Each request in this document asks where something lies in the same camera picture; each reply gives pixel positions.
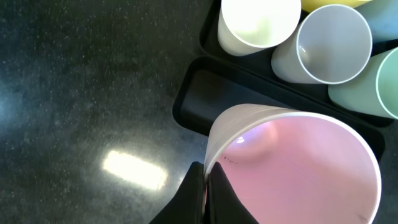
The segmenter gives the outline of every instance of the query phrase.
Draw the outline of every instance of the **green cup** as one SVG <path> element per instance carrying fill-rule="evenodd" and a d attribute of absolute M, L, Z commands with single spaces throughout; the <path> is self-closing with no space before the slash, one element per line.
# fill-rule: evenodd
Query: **green cup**
<path fill-rule="evenodd" d="M 330 85 L 329 96 L 348 110 L 398 119 L 398 48 L 371 57 L 353 80 Z"/>

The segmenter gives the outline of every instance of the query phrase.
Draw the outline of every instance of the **yellow cup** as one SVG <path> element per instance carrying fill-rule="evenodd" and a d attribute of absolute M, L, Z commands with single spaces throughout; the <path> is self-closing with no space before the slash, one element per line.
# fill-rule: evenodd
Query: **yellow cup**
<path fill-rule="evenodd" d="M 301 7 L 304 11 L 312 12 L 328 4 L 343 4 L 350 7 L 358 7 L 369 1 L 372 0 L 301 0 Z"/>

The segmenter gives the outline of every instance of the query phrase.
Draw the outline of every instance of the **black tray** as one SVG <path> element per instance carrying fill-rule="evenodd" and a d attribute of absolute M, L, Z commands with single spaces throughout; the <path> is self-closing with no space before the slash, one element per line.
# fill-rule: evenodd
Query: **black tray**
<path fill-rule="evenodd" d="M 255 76 L 211 57 L 200 57 L 189 66 L 173 105 L 173 117 L 184 128 L 208 136 L 214 120 L 224 110 L 242 103 L 332 116 L 362 135 L 378 160 L 384 152 L 384 137 L 370 124 L 298 95 L 279 82 Z"/>
<path fill-rule="evenodd" d="M 333 104 L 328 96 L 327 85 L 288 83 L 278 79 L 275 73 L 272 71 L 271 67 L 271 56 L 276 47 L 269 48 L 244 57 L 235 57 L 226 53 L 221 48 L 217 39 L 218 16 L 220 13 L 220 7 L 221 1 L 214 0 L 212 6 L 210 7 L 210 11 L 206 18 L 205 24 L 200 32 L 200 46 L 206 54 L 214 56 L 219 60 L 229 62 L 233 66 L 251 72 L 257 76 L 279 82 L 284 88 L 290 89 L 296 92 L 296 94 L 310 98 L 311 100 L 316 101 L 320 104 L 328 104 L 329 106 L 332 106 L 340 111 L 350 113 L 358 119 L 361 119 L 377 127 L 385 127 L 394 122 L 393 119 L 357 113 Z M 307 15 L 307 12 L 302 11 L 300 21 L 302 21 Z M 386 50 L 390 50 L 394 47 L 398 47 L 398 41 L 389 42 L 388 44 L 377 44 L 373 47 L 373 55 L 379 54 Z"/>

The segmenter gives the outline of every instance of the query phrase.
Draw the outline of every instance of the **dark speckled countertop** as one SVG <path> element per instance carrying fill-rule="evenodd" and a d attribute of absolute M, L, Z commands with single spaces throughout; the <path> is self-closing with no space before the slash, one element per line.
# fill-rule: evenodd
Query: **dark speckled countertop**
<path fill-rule="evenodd" d="M 167 204 L 205 157 L 171 108 L 210 4 L 0 2 L 0 223 L 148 223 Z M 375 223 L 395 223 L 398 124 L 382 131 Z M 115 158 L 161 181 L 115 175 Z"/>

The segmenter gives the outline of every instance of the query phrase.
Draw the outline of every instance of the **cup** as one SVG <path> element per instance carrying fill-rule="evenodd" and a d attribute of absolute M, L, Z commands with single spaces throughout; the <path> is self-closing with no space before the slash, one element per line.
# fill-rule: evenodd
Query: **cup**
<path fill-rule="evenodd" d="M 332 4 L 311 12 L 275 49 L 271 64 L 287 82 L 333 85 L 357 76 L 371 51 L 372 35 L 364 17 L 351 7 Z"/>
<path fill-rule="evenodd" d="M 329 4 L 343 4 L 349 7 L 358 7 L 372 0 L 301 0 L 302 9 L 307 12 L 312 12 L 319 7 Z"/>
<path fill-rule="evenodd" d="M 223 0 L 218 42 L 235 56 L 276 46 L 292 34 L 300 12 L 300 0 Z"/>
<path fill-rule="evenodd" d="M 374 0 L 357 10 L 368 22 L 374 43 L 398 39 L 397 0 Z"/>
<path fill-rule="evenodd" d="M 373 56 L 350 82 L 329 86 L 330 99 L 352 111 L 398 119 L 398 48 Z"/>
<path fill-rule="evenodd" d="M 205 180 L 219 162 L 259 223 L 372 223 L 381 175 L 366 141 L 322 114 L 238 105 L 211 127 Z"/>

